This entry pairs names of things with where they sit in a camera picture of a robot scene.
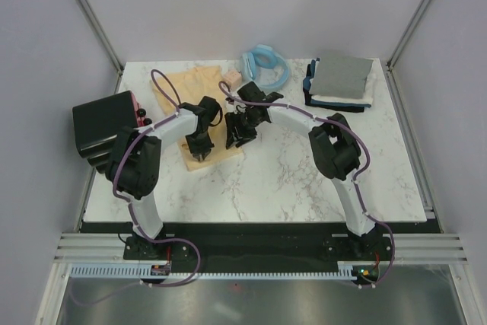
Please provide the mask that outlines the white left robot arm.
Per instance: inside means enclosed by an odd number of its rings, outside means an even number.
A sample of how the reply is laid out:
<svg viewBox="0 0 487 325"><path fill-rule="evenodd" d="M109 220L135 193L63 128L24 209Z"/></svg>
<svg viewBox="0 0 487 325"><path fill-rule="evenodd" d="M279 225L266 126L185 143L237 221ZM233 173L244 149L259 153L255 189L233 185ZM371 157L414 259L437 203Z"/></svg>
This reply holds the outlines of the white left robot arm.
<svg viewBox="0 0 487 325"><path fill-rule="evenodd" d="M220 104L204 97L197 105L179 105L157 123L140 129L124 127L118 132L105 176L113 185L113 195L127 202L133 230L143 237L141 251L149 258L161 258L167 250L166 239L158 235L164 224L154 198L164 149L185 139L193 158L204 161L215 147L208 130L222 118Z"/></svg>

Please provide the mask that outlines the black pink drawer organizer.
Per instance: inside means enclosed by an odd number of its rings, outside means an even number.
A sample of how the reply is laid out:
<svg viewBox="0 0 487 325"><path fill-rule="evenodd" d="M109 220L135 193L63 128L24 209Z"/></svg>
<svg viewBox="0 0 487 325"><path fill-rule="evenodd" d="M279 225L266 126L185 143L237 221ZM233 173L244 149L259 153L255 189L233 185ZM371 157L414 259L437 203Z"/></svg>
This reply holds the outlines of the black pink drawer organizer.
<svg viewBox="0 0 487 325"><path fill-rule="evenodd" d="M152 123L131 91L75 106L72 117L77 151L100 174L121 128L137 129Z"/></svg>

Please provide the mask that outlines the yellow t shirt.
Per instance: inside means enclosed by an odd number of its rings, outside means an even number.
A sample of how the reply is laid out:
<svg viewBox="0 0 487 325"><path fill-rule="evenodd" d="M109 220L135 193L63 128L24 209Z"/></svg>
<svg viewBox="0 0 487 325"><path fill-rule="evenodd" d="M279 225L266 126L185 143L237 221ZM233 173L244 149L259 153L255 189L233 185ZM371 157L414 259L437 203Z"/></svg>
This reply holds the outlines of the yellow t shirt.
<svg viewBox="0 0 487 325"><path fill-rule="evenodd" d="M150 71L153 92L165 114L187 112L195 125L177 141L187 170L209 167L233 156L242 148L227 147L225 115L230 110L218 83L221 67L196 66L184 72Z"/></svg>

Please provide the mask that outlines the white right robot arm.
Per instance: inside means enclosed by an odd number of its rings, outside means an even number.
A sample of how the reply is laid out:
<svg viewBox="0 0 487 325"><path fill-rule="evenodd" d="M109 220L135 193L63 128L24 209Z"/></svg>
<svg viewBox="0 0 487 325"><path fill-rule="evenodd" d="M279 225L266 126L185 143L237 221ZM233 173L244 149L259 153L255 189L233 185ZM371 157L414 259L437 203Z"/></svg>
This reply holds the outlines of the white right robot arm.
<svg viewBox="0 0 487 325"><path fill-rule="evenodd" d="M256 127L273 123L309 138L317 170L330 179L345 213L349 233L350 254L360 260L376 250L376 242L369 235L378 220L371 217L356 183L356 178L370 164L370 154L360 138L350 129L346 118L337 113L327 119L287 103L272 93L263 100L241 100L225 91L227 102L234 110L225 115L227 125L226 148L240 147L256 138Z"/></svg>

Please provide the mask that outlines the small pink cube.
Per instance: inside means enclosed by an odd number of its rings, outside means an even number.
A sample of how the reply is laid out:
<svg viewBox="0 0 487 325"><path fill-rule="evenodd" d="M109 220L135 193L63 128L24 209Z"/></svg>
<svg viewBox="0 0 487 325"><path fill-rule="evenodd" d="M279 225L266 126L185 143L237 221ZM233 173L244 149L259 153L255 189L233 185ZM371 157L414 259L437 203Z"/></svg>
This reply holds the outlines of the small pink cube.
<svg viewBox="0 0 487 325"><path fill-rule="evenodd" d="M241 86L243 78L241 73L232 69L223 74L223 81L229 85L232 91L236 91Z"/></svg>

